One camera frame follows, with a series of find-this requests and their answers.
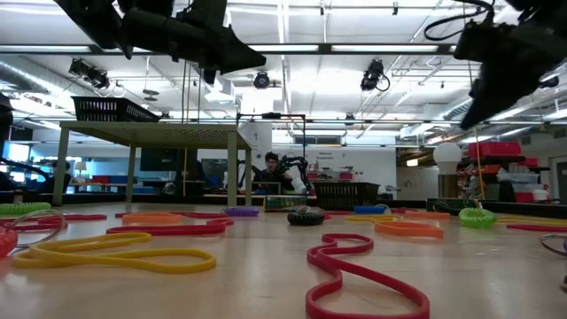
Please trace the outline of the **round metal lamp base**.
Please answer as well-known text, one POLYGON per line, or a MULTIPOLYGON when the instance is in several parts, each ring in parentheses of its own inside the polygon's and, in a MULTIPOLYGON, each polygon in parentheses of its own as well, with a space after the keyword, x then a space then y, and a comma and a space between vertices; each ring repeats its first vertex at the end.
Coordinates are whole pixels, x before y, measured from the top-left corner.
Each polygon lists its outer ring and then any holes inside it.
POLYGON ((459 196, 458 176, 438 175, 438 187, 440 198, 457 198, 459 196))

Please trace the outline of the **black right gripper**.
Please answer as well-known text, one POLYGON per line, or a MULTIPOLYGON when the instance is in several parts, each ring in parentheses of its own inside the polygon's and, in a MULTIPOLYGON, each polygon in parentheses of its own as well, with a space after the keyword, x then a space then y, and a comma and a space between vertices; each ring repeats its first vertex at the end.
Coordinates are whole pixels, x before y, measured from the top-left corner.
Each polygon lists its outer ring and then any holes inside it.
POLYGON ((461 128, 473 128, 533 93, 540 77, 567 58, 567 21, 467 23, 454 58, 481 64, 461 128))

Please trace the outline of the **orange rubber band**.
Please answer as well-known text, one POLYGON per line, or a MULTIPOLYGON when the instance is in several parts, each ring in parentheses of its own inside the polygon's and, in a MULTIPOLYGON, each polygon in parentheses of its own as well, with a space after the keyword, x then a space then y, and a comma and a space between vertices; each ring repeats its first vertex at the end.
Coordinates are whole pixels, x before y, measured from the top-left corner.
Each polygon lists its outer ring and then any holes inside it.
POLYGON ((438 239, 444 237, 444 230, 442 228, 420 222, 375 222, 374 230, 377 233, 400 237, 432 237, 438 239))
POLYGON ((179 214, 171 213, 135 213, 125 214, 121 217, 123 224, 174 224, 183 220, 179 214))
POLYGON ((412 219, 448 220, 451 217, 451 214, 442 212, 407 211, 405 213, 405 217, 412 219))

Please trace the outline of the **black spiral coil keychain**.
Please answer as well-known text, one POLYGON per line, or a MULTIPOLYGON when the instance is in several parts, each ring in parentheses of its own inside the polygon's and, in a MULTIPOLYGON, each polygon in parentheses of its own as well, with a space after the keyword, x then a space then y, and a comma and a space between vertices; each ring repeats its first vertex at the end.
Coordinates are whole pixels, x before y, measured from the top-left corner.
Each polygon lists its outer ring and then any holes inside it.
POLYGON ((462 210, 458 206, 450 205, 447 202, 443 202, 443 201, 429 203, 427 205, 427 209, 432 212, 448 213, 451 215, 458 215, 462 210))
POLYGON ((324 220, 324 214, 312 212, 309 206, 303 206, 287 214, 287 221, 293 226, 316 226, 322 224, 324 220))

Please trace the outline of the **black mesh plastic basket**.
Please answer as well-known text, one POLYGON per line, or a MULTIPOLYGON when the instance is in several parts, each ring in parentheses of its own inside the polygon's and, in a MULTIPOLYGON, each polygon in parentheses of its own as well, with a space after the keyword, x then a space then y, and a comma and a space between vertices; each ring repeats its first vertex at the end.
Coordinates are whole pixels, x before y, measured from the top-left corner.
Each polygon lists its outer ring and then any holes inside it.
POLYGON ((124 97, 72 97, 76 120, 158 122, 160 117, 124 97))
POLYGON ((373 206, 377 202, 379 184, 315 183, 317 205, 324 210, 353 211, 356 206, 373 206))

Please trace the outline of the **green perforated metal shelf riser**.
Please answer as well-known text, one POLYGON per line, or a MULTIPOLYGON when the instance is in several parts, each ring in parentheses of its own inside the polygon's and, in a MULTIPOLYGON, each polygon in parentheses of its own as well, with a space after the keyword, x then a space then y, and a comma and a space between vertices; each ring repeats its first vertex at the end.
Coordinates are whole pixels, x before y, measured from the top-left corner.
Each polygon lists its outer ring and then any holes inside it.
POLYGON ((138 148, 225 149, 228 154, 228 205, 237 204, 238 152, 245 152, 245 173, 252 176, 252 147, 236 124, 176 124, 166 122, 63 121, 60 123, 58 165, 52 204, 61 206, 66 173, 66 156, 71 132, 127 146, 128 180, 126 196, 133 196, 135 156, 138 148))

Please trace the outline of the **green spiral coil keychain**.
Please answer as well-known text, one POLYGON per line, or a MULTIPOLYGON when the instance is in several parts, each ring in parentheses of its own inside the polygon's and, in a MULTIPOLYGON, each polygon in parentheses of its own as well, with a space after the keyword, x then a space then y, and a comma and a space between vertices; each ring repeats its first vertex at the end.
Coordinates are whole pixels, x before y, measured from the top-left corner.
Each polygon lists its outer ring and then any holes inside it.
POLYGON ((51 209, 51 204, 47 202, 0 204, 0 216, 22 216, 48 209, 51 209))
POLYGON ((489 229, 495 224, 497 217, 478 203, 475 207, 463 208, 458 214, 460 224, 463 227, 474 229, 489 229))

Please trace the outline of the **black monitor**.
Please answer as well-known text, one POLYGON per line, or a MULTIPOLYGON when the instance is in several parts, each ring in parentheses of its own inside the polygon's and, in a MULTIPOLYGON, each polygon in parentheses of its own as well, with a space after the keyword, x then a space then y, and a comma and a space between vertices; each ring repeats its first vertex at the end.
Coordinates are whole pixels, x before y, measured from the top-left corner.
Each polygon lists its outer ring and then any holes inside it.
POLYGON ((195 167, 198 152, 195 149, 158 149, 141 150, 140 170, 177 172, 195 167))

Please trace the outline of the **black metal gantry frame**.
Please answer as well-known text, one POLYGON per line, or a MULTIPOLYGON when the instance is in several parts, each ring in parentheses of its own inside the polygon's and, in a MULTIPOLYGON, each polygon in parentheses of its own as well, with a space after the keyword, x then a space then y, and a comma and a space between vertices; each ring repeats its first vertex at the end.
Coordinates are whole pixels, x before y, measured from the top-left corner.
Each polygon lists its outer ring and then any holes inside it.
POLYGON ((297 120, 302 120, 302 136, 301 136, 301 146, 303 154, 300 157, 306 158, 306 148, 307 148, 307 119, 305 114, 286 114, 286 113, 262 113, 262 114, 246 114, 237 113, 236 124, 240 128, 244 128, 248 122, 255 122, 255 117, 260 117, 263 121, 269 123, 280 123, 288 120, 291 124, 297 125, 297 120))

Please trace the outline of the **red storage bin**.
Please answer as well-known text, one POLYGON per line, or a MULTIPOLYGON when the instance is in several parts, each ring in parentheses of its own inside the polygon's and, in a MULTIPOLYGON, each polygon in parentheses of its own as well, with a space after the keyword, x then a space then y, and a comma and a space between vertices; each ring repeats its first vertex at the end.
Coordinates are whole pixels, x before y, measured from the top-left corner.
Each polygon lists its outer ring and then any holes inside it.
POLYGON ((470 158, 516 157, 521 153, 518 142, 479 142, 468 145, 470 158))

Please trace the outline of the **white light bulb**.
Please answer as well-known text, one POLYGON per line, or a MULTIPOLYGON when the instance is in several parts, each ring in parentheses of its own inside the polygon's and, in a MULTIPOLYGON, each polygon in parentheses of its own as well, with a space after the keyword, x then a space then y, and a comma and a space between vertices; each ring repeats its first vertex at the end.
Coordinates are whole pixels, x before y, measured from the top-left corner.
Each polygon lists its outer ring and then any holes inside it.
POLYGON ((455 175, 462 160, 462 149, 455 143, 442 143, 433 152, 433 159, 441 175, 455 175))

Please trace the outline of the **purple spiral coil keychain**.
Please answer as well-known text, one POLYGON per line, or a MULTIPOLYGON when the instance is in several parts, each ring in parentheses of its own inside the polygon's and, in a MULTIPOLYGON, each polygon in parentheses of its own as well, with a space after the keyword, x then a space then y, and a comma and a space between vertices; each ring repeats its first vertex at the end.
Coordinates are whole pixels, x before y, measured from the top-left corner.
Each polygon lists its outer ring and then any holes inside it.
POLYGON ((226 207, 222 212, 230 217, 256 217, 260 210, 252 206, 231 206, 226 207))
POLYGON ((563 256, 567 258, 567 235, 563 234, 546 234, 540 237, 540 244, 550 251, 551 253, 563 256), (553 240, 562 240, 563 241, 563 248, 558 249, 553 247, 550 242, 553 240))

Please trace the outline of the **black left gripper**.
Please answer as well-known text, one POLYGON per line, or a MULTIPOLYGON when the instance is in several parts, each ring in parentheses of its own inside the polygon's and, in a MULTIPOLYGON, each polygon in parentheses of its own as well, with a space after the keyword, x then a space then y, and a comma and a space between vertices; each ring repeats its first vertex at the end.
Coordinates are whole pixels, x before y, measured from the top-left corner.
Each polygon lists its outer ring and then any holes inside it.
POLYGON ((264 66, 266 58, 243 43, 232 26, 224 27, 227 0, 193 0, 173 13, 175 0, 135 0, 125 12, 122 30, 133 47, 198 63, 205 81, 264 66))

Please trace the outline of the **yellow rubber band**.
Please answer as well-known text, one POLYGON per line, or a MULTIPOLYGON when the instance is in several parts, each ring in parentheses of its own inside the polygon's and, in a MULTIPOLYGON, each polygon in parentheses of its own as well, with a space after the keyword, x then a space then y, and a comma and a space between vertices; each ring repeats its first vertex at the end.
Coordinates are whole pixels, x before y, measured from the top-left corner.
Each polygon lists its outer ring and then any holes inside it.
POLYGON ((559 220, 552 218, 500 216, 497 217, 495 221, 500 224, 529 224, 529 225, 567 227, 567 220, 559 220))
POLYGON ((216 267, 215 257, 205 251, 187 248, 149 249, 117 253, 95 254, 96 250, 118 248, 151 241, 145 232, 116 233, 80 239, 42 242, 32 245, 25 252, 12 257, 16 268, 63 268, 98 265, 136 268, 162 274, 189 274, 216 267), (166 264, 151 260, 152 257, 189 256, 198 258, 196 263, 166 264))
POLYGON ((365 214, 349 215, 344 220, 348 222, 400 222, 403 218, 393 214, 365 214))

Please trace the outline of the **blue spiral coil keychain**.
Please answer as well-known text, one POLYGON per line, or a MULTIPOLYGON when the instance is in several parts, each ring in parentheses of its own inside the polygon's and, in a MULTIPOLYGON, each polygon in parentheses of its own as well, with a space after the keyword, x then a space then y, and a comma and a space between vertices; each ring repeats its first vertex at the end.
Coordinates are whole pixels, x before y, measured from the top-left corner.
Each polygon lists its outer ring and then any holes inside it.
POLYGON ((385 204, 377 204, 374 206, 355 206, 353 211, 356 214, 390 214, 391 209, 385 204))

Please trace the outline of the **red orange spiral coil keychain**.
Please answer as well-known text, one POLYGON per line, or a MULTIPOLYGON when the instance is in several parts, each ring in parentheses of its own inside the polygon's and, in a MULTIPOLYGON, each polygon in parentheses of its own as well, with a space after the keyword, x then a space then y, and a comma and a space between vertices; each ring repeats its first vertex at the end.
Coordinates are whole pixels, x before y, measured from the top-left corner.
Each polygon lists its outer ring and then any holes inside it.
POLYGON ((32 245, 47 242, 56 237, 67 226, 66 217, 53 209, 39 210, 24 214, 16 219, 0 219, 0 258, 6 257, 14 249, 29 248, 32 245), (48 235, 29 243, 19 243, 21 223, 36 222, 28 226, 32 231, 49 231, 48 235))

